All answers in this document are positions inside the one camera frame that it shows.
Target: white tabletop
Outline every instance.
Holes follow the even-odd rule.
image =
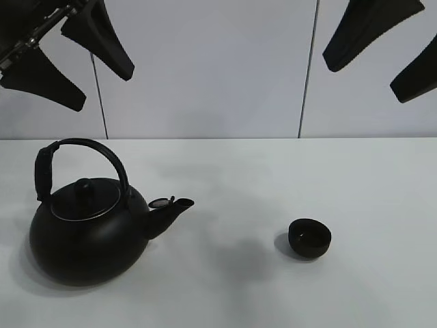
[[[131,270],[85,289],[47,281],[25,247],[48,144],[0,142],[1,327],[437,326],[437,139],[106,141],[147,200],[196,205]],[[115,176],[78,146],[54,170],[58,187]],[[300,217],[333,233],[315,262],[289,252]]]

